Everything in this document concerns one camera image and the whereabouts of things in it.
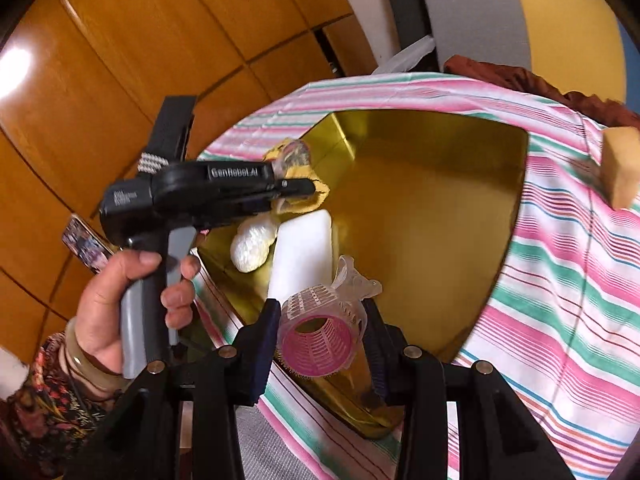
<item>gold container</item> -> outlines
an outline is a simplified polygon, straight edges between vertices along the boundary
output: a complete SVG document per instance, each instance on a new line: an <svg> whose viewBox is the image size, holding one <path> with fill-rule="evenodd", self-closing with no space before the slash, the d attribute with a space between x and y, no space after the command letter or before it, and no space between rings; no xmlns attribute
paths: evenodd
<svg viewBox="0 0 640 480"><path fill-rule="evenodd" d="M380 280L385 322L450 361L468 337L500 273L520 205L527 133L481 118L418 110L329 114L302 139L331 191L334 255L349 254ZM252 323L266 298L271 256L236 270L236 226L213 231L200 254L238 316ZM402 409L380 403L361 350L349 370L296 382L367 438L381 438Z"/></svg>

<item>striped fabric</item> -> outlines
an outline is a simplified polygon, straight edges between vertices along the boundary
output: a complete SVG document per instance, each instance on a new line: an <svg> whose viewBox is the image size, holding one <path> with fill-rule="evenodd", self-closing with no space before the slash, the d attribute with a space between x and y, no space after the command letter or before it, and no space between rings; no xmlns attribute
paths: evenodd
<svg viewBox="0 0 640 480"><path fill-rule="evenodd" d="M574 475L606 478L640 426L640 202L614 212L602 199L602 126L548 99L467 78L392 74L309 84L240 121L201 158L260 159L329 111L354 108L453 112L530 133L508 256L456 362L491 361ZM196 288L212 338L231 342L239 319L204 272ZM318 478L393 478L399 430L363 440L275 364L259 408ZM449 429L449 476L457 480L454 416Z"/></svg>

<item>phone screen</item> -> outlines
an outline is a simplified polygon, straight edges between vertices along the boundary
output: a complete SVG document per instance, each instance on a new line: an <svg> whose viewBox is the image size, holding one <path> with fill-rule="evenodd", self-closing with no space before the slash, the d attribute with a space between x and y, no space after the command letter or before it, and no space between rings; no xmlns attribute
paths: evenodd
<svg viewBox="0 0 640 480"><path fill-rule="evenodd" d="M72 215L62 241L95 274L100 272L113 254L100 237L81 218Z"/></svg>

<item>bangle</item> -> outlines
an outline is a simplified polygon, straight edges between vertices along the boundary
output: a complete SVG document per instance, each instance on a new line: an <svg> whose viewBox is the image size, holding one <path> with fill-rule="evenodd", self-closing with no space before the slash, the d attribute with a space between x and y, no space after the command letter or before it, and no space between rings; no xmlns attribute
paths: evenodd
<svg viewBox="0 0 640 480"><path fill-rule="evenodd" d="M122 375L108 374L102 370L98 370L87 358L84 351L80 348L76 339L76 318L73 317L66 324L66 352L71 365L93 386L105 392L115 392L116 390L125 390L129 386L130 381Z"/></svg>

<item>bright light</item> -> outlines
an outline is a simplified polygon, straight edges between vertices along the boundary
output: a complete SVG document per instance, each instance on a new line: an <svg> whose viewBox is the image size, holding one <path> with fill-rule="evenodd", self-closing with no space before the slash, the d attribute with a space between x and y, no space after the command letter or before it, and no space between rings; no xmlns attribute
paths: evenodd
<svg viewBox="0 0 640 480"><path fill-rule="evenodd" d="M21 48L11 48L0 56L0 99L13 92L23 82L31 64L31 54Z"/></svg>

